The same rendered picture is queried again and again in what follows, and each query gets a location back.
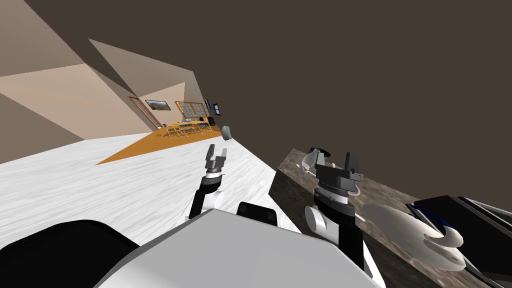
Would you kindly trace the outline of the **wooden door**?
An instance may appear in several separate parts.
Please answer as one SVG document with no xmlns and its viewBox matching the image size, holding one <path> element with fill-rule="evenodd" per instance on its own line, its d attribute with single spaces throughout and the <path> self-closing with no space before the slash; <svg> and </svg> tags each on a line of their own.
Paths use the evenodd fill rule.
<svg viewBox="0 0 512 288">
<path fill-rule="evenodd" d="M 140 99 L 136 97 L 128 97 L 128 104 L 134 114 L 152 131 L 156 131 L 161 128 L 161 124 L 153 118 L 153 115 L 150 114 Z"/>
</svg>

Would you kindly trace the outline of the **white rounded hooked object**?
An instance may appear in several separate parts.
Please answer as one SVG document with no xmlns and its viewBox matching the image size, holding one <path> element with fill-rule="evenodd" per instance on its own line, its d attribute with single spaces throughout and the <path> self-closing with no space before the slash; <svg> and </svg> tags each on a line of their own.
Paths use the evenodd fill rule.
<svg viewBox="0 0 512 288">
<path fill-rule="evenodd" d="M 440 270 L 459 272 L 465 269 L 464 255 L 458 249 L 463 236 L 445 225 L 445 234 L 396 208 L 382 204 L 363 205 L 368 220 L 391 241 L 414 258 Z"/>
</svg>

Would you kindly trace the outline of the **pale grey curved object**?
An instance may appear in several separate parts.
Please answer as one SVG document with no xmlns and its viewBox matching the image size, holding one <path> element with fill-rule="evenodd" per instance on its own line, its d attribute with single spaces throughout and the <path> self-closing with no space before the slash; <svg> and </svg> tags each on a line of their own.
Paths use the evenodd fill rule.
<svg viewBox="0 0 512 288">
<path fill-rule="evenodd" d="M 306 156 L 303 158 L 303 160 L 301 162 L 301 167 L 305 171 L 308 171 L 311 168 L 315 167 L 315 162 L 316 162 L 316 157 L 317 157 L 318 152 L 324 153 L 324 160 L 325 160 L 325 158 L 331 157 L 331 153 L 328 152 L 327 150 L 322 149 L 322 148 L 317 148 L 317 147 L 311 147 L 309 152 L 306 154 Z"/>
</svg>

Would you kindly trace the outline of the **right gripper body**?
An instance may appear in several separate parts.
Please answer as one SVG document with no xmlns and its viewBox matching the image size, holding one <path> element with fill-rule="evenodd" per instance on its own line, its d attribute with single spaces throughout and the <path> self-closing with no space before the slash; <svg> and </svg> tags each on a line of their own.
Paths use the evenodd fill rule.
<svg viewBox="0 0 512 288">
<path fill-rule="evenodd" d="M 335 190 L 355 193 L 356 181 L 362 180 L 363 174 L 356 173 L 354 169 L 341 169 L 322 164 L 315 164 L 318 185 L 326 190 Z"/>
</svg>

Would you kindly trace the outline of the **wooden framed window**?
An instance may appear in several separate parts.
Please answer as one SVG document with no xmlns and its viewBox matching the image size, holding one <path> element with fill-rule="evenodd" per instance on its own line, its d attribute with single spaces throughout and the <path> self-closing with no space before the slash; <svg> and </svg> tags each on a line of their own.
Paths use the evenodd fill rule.
<svg viewBox="0 0 512 288">
<path fill-rule="evenodd" d="M 176 101 L 175 103 L 185 119 L 207 118 L 209 116 L 202 102 Z"/>
</svg>

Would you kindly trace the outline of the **dining table with chairs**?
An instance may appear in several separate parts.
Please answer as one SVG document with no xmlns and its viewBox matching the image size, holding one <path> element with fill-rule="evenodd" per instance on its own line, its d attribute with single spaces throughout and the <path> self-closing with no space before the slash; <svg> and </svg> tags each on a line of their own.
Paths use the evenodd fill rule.
<svg viewBox="0 0 512 288">
<path fill-rule="evenodd" d="M 186 118 L 183 122 L 174 122 L 172 124 L 163 124 L 163 127 L 167 130 L 167 135 L 170 137 L 171 132 L 175 132 L 177 136 L 188 137 L 191 134 L 202 135 L 204 132 L 212 132 L 208 121 L 205 121 L 203 117 L 199 118 Z"/>
</svg>

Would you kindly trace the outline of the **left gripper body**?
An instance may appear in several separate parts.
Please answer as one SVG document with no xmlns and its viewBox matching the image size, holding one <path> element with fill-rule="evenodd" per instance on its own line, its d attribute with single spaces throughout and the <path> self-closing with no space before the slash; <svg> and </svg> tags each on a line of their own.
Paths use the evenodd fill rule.
<svg viewBox="0 0 512 288">
<path fill-rule="evenodd" d="M 226 161 L 226 156 L 208 156 L 206 158 L 206 172 L 208 174 L 220 173 Z"/>
</svg>

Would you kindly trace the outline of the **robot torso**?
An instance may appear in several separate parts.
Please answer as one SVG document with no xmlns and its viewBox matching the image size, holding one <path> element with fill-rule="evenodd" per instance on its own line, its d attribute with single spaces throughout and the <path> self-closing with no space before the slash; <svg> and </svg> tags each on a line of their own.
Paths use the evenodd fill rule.
<svg viewBox="0 0 512 288">
<path fill-rule="evenodd" d="M 386 288 L 325 240 L 209 209 L 138 247 L 94 288 Z"/>
</svg>

